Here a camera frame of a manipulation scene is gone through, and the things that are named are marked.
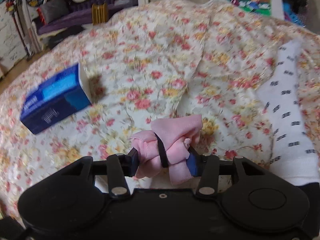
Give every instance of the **metal rivet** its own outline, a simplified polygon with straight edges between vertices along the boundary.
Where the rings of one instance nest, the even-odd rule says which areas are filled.
[[[162,193],[162,194],[159,195],[159,198],[167,198],[167,195]]]
[[[127,193],[127,189],[125,187],[114,187],[111,192],[114,195],[123,195]]]
[[[214,193],[214,189],[212,187],[202,187],[199,189],[199,192],[202,195],[212,195]]]

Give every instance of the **white cabinet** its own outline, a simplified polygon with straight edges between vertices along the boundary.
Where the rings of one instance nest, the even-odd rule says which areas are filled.
[[[0,4],[0,63],[8,72],[13,65],[26,55],[13,19],[6,12],[5,2]]]

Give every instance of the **gold radiator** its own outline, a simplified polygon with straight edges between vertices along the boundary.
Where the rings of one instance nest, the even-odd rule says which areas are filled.
[[[108,21],[108,5],[92,5],[92,23],[93,25],[106,23]]]

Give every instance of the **pink fabric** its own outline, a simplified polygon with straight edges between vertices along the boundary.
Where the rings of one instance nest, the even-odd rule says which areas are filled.
[[[169,163],[171,183],[176,185],[191,179],[186,164],[188,148],[199,142],[202,129],[201,115],[190,115],[174,119],[157,119],[151,122],[151,130],[135,133],[130,137],[132,147],[139,152],[140,166],[136,177],[153,177],[162,169],[158,142],[155,133],[164,144]]]

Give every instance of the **ornate sofa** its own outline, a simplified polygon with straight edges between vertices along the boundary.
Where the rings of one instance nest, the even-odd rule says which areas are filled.
[[[55,36],[58,33],[66,30],[69,27],[76,25],[92,24],[92,4],[102,5],[108,4],[109,18],[116,12],[121,11],[123,8],[130,7],[131,4],[128,0],[65,0],[67,2],[70,13],[61,17],[47,25],[43,25],[40,18],[32,21],[32,27],[36,33],[38,42],[42,49],[45,44],[44,38]]]

